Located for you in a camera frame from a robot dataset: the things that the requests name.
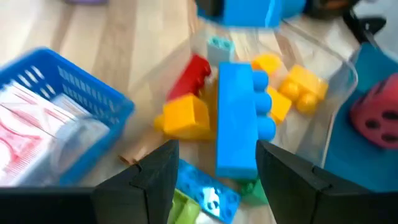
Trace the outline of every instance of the blue printed block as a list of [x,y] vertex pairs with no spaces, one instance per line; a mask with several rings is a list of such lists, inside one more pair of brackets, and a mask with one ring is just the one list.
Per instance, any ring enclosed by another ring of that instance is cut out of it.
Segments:
[[198,7],[198,16],[226,27],[278,27],[282,19],[280,0],[225,0],[219,16],[207,16]]
[[256,142],[272,140],[276,131],[275,122],[267,117],[268,77],[248,63],[221,62],[218,83],[216,175],[255,179]]
[[194,199],[206,212],[231,223],[241,196],[208,174],[180,159],[175,188]]
[[231,62],[235,58],[234,42],[221,37],[211,37],[207,42],[207,60],[210,65],[218,66],[220,62]]

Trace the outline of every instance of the blue plastic basket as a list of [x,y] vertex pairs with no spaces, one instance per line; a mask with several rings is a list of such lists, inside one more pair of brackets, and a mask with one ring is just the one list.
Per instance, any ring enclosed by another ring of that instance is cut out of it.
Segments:
[[120,137],[134,109],[123,94],[50,49],[36,49],[0,69],[0,85],[12,80],[48,100],[64,93],[109,127],[107,135],[61,175],[60,185],[78,182],[94,167]]

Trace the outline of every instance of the plastic storage container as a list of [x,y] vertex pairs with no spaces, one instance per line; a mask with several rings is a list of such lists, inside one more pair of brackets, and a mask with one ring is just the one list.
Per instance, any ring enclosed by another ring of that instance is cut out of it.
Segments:
[[[214,35],[234,42],[237,61],[250,62],[255,56],[265,53],[279,55],[284,67],[277,72],[275,78],[270,79],[273,87],[279,86],[287,71],[295,64],[303,65],[328,82],[328,92],[317,112],[313,116],[304,116],[292,105],[285,121],[278,126],[277,136],[273,140],[274,144],[323,167],[330,124],[339,107],[356,87],[358,76],[352,63],[311,37],[297,33],[288,24],[284,24],[277,32],[223,30],[206,26],[193,35],[134,86],[132,99],[137,111],[133,117],[133,136],[138,136],[152,125],[155,116],[162,111],[166,94],[180,76],[191,54],[206,57],[206,43]],[[212,72],[216,71],[217,68],[212,67]],[[180,157],[196,164],[194,158],[197,156],[193,155],[198,154],[199,158],[203,156],[206,159],[199,159],[197,166],[212,174],[215,166],[215,160],[212,159],[215,157],[214,144],[203,144],[184,142],[180,146]]]
[[[116,142],[134,108],[132,101],[124,95],[49,49],[37,49],[0,70],[2,85],[13,80],[49,101],[64,93],[88,110],[93,115],[90,119],[98,119],[109,127],[109,132],[73,161],[72,166],[50,178],[53,181],[48,182],[48,175],[53,174],[57,167],[51,165],[50,159],[40,163],[40,168],[29,177],[29,185],[78,182]],[[65,140],[57,135],[55,139]]]

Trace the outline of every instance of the red foam cube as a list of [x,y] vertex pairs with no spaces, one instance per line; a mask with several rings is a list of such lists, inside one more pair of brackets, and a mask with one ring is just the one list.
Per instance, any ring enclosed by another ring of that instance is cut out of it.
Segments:
[[386,149],[398,149],[398,73],[374,86],[351,108],[354,127]]
[[167,95],[167,101],[188,93],[198,96],[199,90],[205,85],[205,77],[208,77],[210,74],[211,68],[209,62],[205,58],[193,54],[180,78]]

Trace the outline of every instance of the black plastic piece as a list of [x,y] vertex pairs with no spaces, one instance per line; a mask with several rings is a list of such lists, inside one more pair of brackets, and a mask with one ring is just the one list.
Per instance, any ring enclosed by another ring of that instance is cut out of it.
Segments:
[[170,140],[96,187],[3,188],[1,223],[167,223],[177,168]]
[[220,16],[226,0],[195,0],[197,6],[205,11],[206,16]]
[[304,14],[316,19],[333,19],[342,16],[359,0],[307,0]]
[[354,11],[344,14],[343,19],[360,44],[363,42],[370,42],[375,46],[377,46],[377,43],[374,40],[374,35],[376,35],[387,23],[386,18],[381,16],[371,16],[358,19]]
[[371,192],[269,142],[257,142],[256,160],[278,224],[398,223],[398,192]]

